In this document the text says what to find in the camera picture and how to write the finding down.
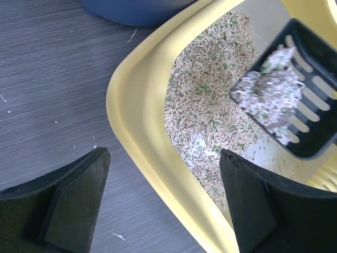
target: wood pellet litter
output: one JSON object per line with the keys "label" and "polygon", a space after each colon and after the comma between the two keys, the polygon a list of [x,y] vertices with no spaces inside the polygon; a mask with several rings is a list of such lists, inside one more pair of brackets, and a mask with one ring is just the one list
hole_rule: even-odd
{"label": "wood pellet litter", "polygon": [[221,148],[242,154],[263,135],[229,96],[256,59],[249,18],[230,12],[178,56],[167,88],[167,133],[219,208],[227,205],[219,167]]}
{"label": "wood pellet litter", "polygon": [[288,127],[305,87],[288,67],[295,50],[295,47],[288,47],[274,51],[259,72],[248,72],[231,91],[239,106],[283,145],[291,141],[287,136]]}

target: gray floor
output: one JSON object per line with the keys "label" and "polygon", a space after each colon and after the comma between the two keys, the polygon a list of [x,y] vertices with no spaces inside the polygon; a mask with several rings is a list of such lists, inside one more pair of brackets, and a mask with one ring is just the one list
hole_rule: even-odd
{"label": "gray floor", "polygon": [[152,28],[87,16],[77,0],[0,3],[0,190],[95,146],[112,163],[92,252],[204,252],[153,191],[105,114],[109,79]]}

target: litter debris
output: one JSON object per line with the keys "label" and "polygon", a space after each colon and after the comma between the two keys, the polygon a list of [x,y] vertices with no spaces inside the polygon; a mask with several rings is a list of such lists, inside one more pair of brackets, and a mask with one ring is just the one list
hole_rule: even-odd
{"label": "litter debris", "polygon": [[0,98],[1,98],[5,103],[7,102],[7,100],[5,100],[3,96],[0,95]]}
{"label": "litter debris", "polygon": [[117,237],[119,237],[119,238],[121,238],[123,241],[126,241],[126,240],[123,238],[122,235],[117,235],[116,233],[112,233],[112,234],[115,235],[115,236],[117,236]]}
{"label": "litter debris", "polygon": [[136,28],[136,30],[133,32],[133,34],[131,35],[131,38],[127,41],[128,43],[132,40],[132,38],[133,38],[133,36],[135,36],[135,34],[136,34],[136,32],[137,32],[137,29],[138,28]]}

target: black litter scoop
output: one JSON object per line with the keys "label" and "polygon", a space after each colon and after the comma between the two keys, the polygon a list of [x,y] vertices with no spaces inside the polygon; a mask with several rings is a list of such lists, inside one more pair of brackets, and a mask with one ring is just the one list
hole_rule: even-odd
{"label": "black litter scoop", "polygon": [[[337,100],[336,96],[334,97],[324,89],[325,86],[330,90],[332,88],[337,91],[337,52],[300,21],[291,19],[248,72],[261,71],[264,61],[280,46],[295,46],[297,48],[298,53],[306,63],[297,62],[295,57],[291,59],[293,68],[304,76],[304,80],[301,80],[301,82],[305,84],[306,89],[309,89],[308,92],[314,93],[316,97],[324,101],[328,106],[324,110],[305,94],[302,94],[299,102],[304,104],[302,108],[307,107],[305,110],[309,109],[318,117],[316,117],[317,120],[313,120],[311,117],[309,119],[305,110],[296,109],[295,116],[309,128],[309,131],[302,132],[291,124],[288,130],[299,138],[299,142],[289,142],[287,145],[281,144],[266,127],[252,115],[247,114],[293,156],[301,160],[313,159],[321,155],[331,144],[337,142]],[[317,83],[316,80],[319,79],[323,86],[315,84]]]}

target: yellow litter box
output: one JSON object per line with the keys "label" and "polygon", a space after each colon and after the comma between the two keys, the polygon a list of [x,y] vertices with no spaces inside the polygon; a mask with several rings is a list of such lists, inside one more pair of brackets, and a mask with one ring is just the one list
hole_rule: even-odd
{"label": "yellow litter box", "polygon": [[[177,56],[204,29],[243,0],[199,0],[152,33],[116,69],[107,90],[111,127],[144,177],[207,251],[239,252],[223,214],[175,151],[164,126],[164,103]],[[282,0],[298,18],[337,48],[334,0]],[[337,153],[309,185],[337,191]]]}

